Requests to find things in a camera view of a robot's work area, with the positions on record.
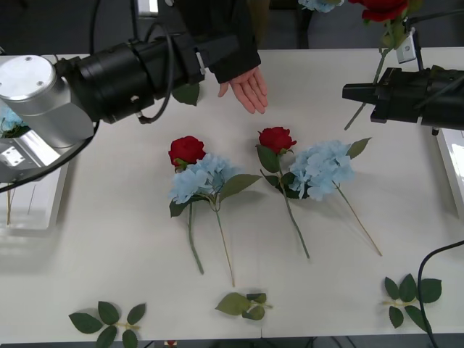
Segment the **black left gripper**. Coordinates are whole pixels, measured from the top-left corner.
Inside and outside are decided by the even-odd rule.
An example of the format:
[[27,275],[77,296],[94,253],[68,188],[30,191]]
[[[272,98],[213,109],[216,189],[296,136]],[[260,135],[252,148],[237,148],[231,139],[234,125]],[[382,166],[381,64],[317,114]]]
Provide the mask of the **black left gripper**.
[[171,33],[174,49],[174,86],[193,85],[204,80],[211,67],[239,48],[235,35],[194,38],[188,33]]

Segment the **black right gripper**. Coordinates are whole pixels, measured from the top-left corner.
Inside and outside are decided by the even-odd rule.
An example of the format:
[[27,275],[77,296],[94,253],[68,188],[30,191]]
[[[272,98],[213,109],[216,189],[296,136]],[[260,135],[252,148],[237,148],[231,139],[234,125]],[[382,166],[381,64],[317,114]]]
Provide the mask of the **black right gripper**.
[[342,98],[374,104],[370,115],[370,121],[374,123],[392,120],[431,125],[423,116],[424,107],[419,106],[427,97],[430,77],[430,68],[417,72],[388,68],[377,83],[346,84]]

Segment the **person's hand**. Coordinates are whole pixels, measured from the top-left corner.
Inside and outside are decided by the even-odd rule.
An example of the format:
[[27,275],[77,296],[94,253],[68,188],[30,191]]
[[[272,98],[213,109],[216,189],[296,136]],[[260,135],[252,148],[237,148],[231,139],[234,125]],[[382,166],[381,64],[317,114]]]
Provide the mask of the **person's hand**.
[[268,107],[268,89],[259,67],[255,67],[226,83],[221,83],[217,96],[219,98],[225,96],[229,88],[232,89],[234,96],[247,112],[250,114],[265,113]]

